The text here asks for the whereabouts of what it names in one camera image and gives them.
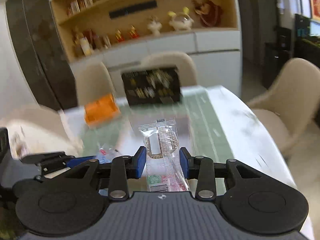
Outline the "clear snack bar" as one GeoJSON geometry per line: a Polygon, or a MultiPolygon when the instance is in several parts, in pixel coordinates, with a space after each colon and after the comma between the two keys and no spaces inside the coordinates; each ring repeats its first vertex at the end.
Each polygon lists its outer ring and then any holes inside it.
{"type": "Polygon", "coordinates": [[[146,148],[146,184],[150,192],[189,191],[180,166],[176,120],[158,119],[140,125],[146,148]]]}

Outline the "green checkered table mat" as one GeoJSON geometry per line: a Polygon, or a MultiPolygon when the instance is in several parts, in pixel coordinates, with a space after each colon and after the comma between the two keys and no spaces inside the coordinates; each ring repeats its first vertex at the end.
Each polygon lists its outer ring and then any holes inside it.
{"type": "Polygon", "coordinates": [[[209,93],[202,87],[183,91],[182,102],[174,105],[129,107],[120,99],[118,106],[119,117],[94,129],[84,128],[80,133],[84,156],[94,155],[104,145],[132,155],[144,144],[138,127],[163,118],[176,119],[179,146],[186,147],[191,155],[203,155],[220,163],[233,157],[209,93]]]}

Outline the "orange packet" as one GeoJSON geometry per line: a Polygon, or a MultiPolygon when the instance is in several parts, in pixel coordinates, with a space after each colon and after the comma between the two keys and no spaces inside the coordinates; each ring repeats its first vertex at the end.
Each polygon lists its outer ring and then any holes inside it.
{"type": "Polygon", "coordinates": [[[121,115],[120,109],[111,93],[86,104],[84,109],[85,122],[89,127],[98,126],[121,115]]]}

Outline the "black plum gift bag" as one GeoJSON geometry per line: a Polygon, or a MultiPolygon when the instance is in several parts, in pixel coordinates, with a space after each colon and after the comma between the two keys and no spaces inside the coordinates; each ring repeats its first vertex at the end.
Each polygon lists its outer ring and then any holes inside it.
{"type": "Polygon", "coordinates": [[[175,65],[124,72],[121,79],[130,106],[171,105],[181,100],[178,68],[175,65]]]}

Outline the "beige chair left side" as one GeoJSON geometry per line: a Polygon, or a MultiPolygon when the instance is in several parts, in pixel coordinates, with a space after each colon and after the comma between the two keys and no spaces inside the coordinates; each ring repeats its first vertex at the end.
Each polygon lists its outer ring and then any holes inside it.
{"type": "Polygon", "coordinates": [[[96,101],[107,94],[115,94],[111,76],[102,63],[93,63],[74,74],[79,106],[96,101]]]}

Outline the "beige chair right side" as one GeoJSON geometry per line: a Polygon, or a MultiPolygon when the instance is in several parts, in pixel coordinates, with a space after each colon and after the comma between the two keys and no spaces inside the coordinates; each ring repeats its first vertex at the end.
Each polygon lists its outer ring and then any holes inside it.
{"type": "Polygon", "coordinates": [[[286,156],[318,111],[319,68],[305,59],[290,59],[271,87],[247,105],[286,156]]]}

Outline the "white teapot figurine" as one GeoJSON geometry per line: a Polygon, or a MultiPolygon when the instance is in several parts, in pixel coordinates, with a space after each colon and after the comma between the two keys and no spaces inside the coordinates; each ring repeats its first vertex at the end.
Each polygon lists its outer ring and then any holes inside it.
{"type": "Polygon", "coordinates": [[[194,20],[189,16],[189,8],[184,7],[182,12],[175,13],[173,11],[168,12],[170,17],[169,25],[174,28],[175,31],[191,30],[194,20]]]}

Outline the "wooden wall shelf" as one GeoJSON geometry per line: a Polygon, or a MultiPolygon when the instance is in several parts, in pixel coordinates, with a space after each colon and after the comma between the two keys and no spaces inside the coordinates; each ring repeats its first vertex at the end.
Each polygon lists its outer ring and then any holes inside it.
{"type": "Polygon", "coordinates": [[[164,51],[241,50],[237,0],[51,0],[69,63],[99,55],[108,67],[164,51]],[[169,11],[189,8],[191,30],[175,31],[169,11]]]}

